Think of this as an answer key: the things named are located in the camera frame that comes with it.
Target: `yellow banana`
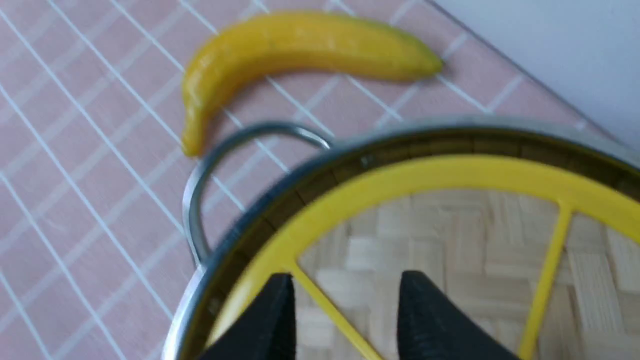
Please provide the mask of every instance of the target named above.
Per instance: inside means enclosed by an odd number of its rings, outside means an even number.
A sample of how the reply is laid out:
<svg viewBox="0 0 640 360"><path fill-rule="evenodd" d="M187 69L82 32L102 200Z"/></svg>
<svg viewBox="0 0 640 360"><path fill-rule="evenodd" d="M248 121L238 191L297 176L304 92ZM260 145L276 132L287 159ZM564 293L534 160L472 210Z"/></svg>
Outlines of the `yellow banana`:
<svg viewBox="0 0 640 360"><path fill-rule="evenodd" d="M260 15L221 32L191 60L182 82L182 149L199 155L208 120L239 88L267 74L319 69L413 81L441 68L420 40L381 22L322 12Z"/></svg>

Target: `yellow ring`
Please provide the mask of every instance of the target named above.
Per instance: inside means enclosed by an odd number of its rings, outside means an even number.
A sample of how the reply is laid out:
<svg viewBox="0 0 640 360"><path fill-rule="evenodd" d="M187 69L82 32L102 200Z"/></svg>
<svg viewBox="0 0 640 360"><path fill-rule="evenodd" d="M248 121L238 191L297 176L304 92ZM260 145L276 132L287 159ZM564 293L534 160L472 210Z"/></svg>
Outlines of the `yellow ring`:
<svg viewBox="0 0 640 360"><path fill-rule="evenodd" d="M408 160L358 176L317 199L290 219L239 278L220 311L211 338L237 319L275 272L290 272L313 291L318 305L336 322L366 359L381 359L296 264L296 259L325 233L361 211L416 192L445 188L496 189L525 193L560 207L519 356L529 360L555 278L557 263L574 211L589 215L640 244L640 204L585 177L529 160L484 155L452 155Z"/></svg>

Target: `bamboo mat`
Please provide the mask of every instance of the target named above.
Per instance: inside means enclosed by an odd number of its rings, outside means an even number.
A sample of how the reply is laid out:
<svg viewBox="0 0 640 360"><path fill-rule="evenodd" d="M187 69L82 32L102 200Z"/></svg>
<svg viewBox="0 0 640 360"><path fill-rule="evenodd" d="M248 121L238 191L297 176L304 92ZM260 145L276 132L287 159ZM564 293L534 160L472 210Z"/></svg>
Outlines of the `bamboo mat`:
<svg viewBox="0 0 640 360"><path fill-rule="evenodd" d="M420 193L344 222L299 262L386 360L398 358L398 289L407 269L427 274L517 352L556 216L555 204L524 195ZM298 359L361 359L297 284L296 306ZM640 359L640 247L574 215L536 358Z"/></svg>

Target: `pot handle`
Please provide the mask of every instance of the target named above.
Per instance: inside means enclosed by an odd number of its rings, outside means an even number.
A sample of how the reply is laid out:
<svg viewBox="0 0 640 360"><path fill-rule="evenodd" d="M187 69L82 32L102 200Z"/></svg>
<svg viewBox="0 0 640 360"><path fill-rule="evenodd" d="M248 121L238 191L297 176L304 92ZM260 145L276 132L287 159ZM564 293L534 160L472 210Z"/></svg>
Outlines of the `pot handle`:
<svg viewBox="0 0 640 360"><path fill-rule="evenodd" d="M224 139L193 169L182 197L182 222L191 255L196 267L201 265L211 254L207 244L200 206L202 205L202 193L209 175L220 161L235 148L259 136L281 134L298 138L316 147L329 149L333 145L331 137L308 127L293 124L292 122L269 121L247 126L230 137Z"/></svg>

